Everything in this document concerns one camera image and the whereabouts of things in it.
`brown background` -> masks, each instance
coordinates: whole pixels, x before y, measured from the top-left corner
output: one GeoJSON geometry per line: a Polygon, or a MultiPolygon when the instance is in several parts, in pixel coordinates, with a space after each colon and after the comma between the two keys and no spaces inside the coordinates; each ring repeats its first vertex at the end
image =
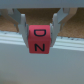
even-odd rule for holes
{"type": "MultiPolygon", "coordinates": [[[[59,9],[18,9],[26,14],[29,25],[49,25],[53,14],[59,9]]],[[[0,17],[0,30],[17,32],[14,24],[0,17]]],[[[63,27],[58,36],[84,38],[84,8],[78,8],[77,13],[63,27]]]]}

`black letter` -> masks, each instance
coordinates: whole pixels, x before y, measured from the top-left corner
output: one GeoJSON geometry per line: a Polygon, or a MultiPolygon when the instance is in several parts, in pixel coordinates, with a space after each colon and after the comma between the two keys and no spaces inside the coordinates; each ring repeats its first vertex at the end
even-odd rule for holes
{"type": "Polygon", "coordinates": [[[37,44],[35,44],[35,51],[37,51],[37,47],[38,47],[41,51],[45,51],[45,44],[43,44],[43,49],[41,49],[37,44]]]}
{"type": "Polygon", "coordinates": [[[46,30],[45,30],[45,29],[35,29],[35,30],[34,30],[34,35],[36,35],[36,36],[38,36],[38,37],[45,36],[45,35],[46,35],[46,30]],[[44,31],[44,34],[43,34],[43,35],[37,35],[37,34],[36,34],[36,31],[44,31]]]}

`red tag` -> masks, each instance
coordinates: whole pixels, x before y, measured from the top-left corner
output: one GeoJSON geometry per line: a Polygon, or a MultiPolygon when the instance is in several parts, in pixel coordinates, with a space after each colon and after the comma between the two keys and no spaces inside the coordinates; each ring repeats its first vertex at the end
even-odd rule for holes
{"type": "Polygon", "coordinates": [[[30,53],[48,54],[50,49],[50,26],[30,25],[28,45],[30,53]]]}

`brown wood panel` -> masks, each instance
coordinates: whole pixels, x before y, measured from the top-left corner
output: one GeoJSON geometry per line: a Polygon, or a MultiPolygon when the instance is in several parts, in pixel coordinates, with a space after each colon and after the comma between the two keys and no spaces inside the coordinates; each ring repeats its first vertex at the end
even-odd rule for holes
{"type": "MultiPolygon", "coordinates": [[[[53,14],[59,9],[18,9],[26,14],[29,25],[49,25],[52,22],[53,14]]],[[[14,31],[14,24],[0,17],[0,30],[14,31]]],[[[77,14],[71,18],[63,27],[58,36],[84,38],[84,8],[79,8],[77,14]]]]}

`blue-gray surface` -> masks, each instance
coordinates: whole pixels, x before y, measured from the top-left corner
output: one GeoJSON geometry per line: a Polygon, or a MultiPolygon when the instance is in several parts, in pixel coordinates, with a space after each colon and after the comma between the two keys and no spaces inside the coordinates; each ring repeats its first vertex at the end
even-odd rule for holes
{"type": "Polygon", "coordinates": [[[64,7],[84,7],[84,0],[0,0],[0,9],[64,7]]]}
{"type": "Polygon", "coordinates": [[[84,52],[51,48],[49,54],[37,55],[29,54],[24,45],[0,44],[0,80],[14,84],[84,84],[84,52]]]}

